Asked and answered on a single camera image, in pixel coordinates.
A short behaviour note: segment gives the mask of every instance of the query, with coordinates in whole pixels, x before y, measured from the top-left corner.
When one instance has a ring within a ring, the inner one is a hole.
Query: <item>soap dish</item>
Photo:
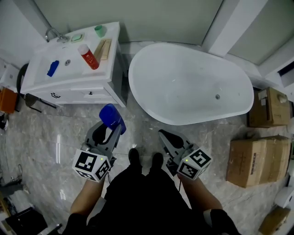
[[[81,34],[75,34],[72,39],[70,40],[71,43],[74,43],[74,42],[80,42],[84,39],[84,36],[85,34],[84,33],[81,33]]]

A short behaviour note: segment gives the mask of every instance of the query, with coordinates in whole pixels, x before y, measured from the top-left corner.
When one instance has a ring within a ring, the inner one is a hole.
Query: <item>bathroom sink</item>
[[[74,44],[59,46],[51,51],[45,51],[40,55],[40,64],[36,71],[35,84],[42,83],[47,80],[66,80],[81,77],[84,71],[83,58]],[[54,61],[59,61],[59,65],[52,77],[49,77],[46,71]]]
[[[26,93],[48,86],[78,81],[106,80],[110,82],[120,28],[118,22],[104,24],[104,26],[107,28],[107,32],[102,39],[112,39],[112,42],[110,44],[108,59],[98,61],[100,63],[98,69],[92,70],[89,67],[79,54],[78,47],[81,44],[86,44],[92,53],[94,53],[101,38],[97,36],[94,30],[95,26],[79,29],[65,35],[69,37],[69,41],[66,43],[57,41],[58,38],[55,38],[35,48],[34,56],[29,63],[23,80],[21,92]],[[79,33],[85,34],[84,39],[80,42],[71,43],[71,37]],[[59,61],[59,65],[53,76],[49,77],[47,72],[50,65],[56,60]]]

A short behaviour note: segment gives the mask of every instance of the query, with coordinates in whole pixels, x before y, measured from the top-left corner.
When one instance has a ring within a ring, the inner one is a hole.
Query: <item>drawer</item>
[[[54,104],[73,103],[84,98],[83,93],[71,90],[42,91],[32,95]]]
[[[79,91],[84,94],[84,98],[94,96],[110,96],[104,87],[86,87],[86,88],[72,88],[72,91]]]
[[[117,104],[115,99],[111,96],[91,96],[84,98],[84,100],[88,100],[88,102],[92,104]]]

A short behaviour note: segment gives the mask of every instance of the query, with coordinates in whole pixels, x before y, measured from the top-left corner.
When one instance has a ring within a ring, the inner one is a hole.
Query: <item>cardboard box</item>
[[[254,92],[254,103],[249,111],[250,127],[273,127],[288,125],[290,104],[285,94],[269,87]]]
[[[263,235],[274,234],[285,222],[289,214],[290,209],[276,207],[265,217],[258,231]]]
[[[284,178],[290,145],[291,140],[280,135],[231,141],[226,180],[247,188]]]

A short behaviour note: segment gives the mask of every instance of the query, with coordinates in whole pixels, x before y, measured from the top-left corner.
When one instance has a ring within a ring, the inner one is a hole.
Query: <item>hand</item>
[[[178,173],[177,174],[178,178],[180,179],[180,181],[182,181],[182,183],[186,184],[186,185],[192,185],[195,183],[195,181],[198,179],[195,179],[195,180],[191,180],[189,179],[188,177],[185,177],[183,176],[182,174]]]
[[[105,177],[101,179],[99,183],[92,180],[87,180],[85,182],[82,191],[72,204],[70,209],[71,214],[76,213],[88,216],[91,213],[101,196],[104,179]]]

